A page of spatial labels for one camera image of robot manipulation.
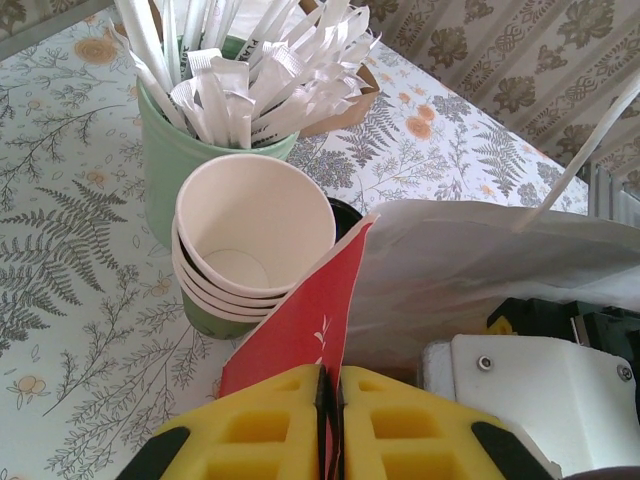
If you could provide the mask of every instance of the tablecloth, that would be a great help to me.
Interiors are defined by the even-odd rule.
[[[145,224],[113,14],[0,65],[0,480],[114,478],[163,422],[214,397],[237,346],[190,327]],[[363,212],[398,198],[535,206],[561,174],[385,46],[368,66],[382,93],[365,122],[289,158],[329,195]],[[586,213],[586,185],[557,207]]]

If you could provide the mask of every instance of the white paper cup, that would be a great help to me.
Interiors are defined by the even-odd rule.
[[[281,298],[255,299],[239,297],[216,287],[209,280],[204,278],[200,272],[195,270],[191,263],[189,263],[189,260],[184,256],[175,222],[173,222],[171,230],[171,257],[172,261],[177,263],[177,265],[174,264],[174,269],[182,269],[201,290],[226,303],[240,307],[272,309]]]
[[[262,155],[227,155],[198,167],[178,193],[175,221],[198,270],[249,298],[287,293],[335,241],[322,190]]]
[[[178,278],[178,282],[180,285],[184,285],[189,292],[194,293],[200,300],[206,302],[212,307],[218,308],[223,312],[233,313],[235,315],[243,315],[249,317],[261,317],[258,318],[260,321],[262,318],[267,316],[273,307],[267,308],[251,308],[251,307],[242,307],[239,305],[233,305],[231,303],[227,303],[219,298],[214,297],[213,295],[209,295],[206,291],[201,289],[192,278],[182,269],[182,267],[178,264],[177,259],[173,258],[173,271]]]

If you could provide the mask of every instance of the table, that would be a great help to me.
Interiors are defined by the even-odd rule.
[[[103,11],[0,65],[0,480],[114,478],[210,401],[234,341],[182,312],[144,219],[131,65]],[[289,161],[361,211],[397,198],[535,206],[561,169],[383,45],[364,124]],[[558,208],[586,213],[576,180]]]

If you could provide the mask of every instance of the white plastic part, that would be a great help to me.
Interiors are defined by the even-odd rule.
[[[481,356],[491,368],[478,368]],[[458,402],[518,424],[565,476],[640,465],[635,380],[622,358],[545,337],[458,335],[451,342]]]

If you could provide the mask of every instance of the yellow sponge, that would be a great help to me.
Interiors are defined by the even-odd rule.
[[[156,435],[190,434],[162,480],[317,480],[319,372],[294,368],[164,424]]]
[[[495,417],[343,367],[346,480],[503,480],[471,425]]]

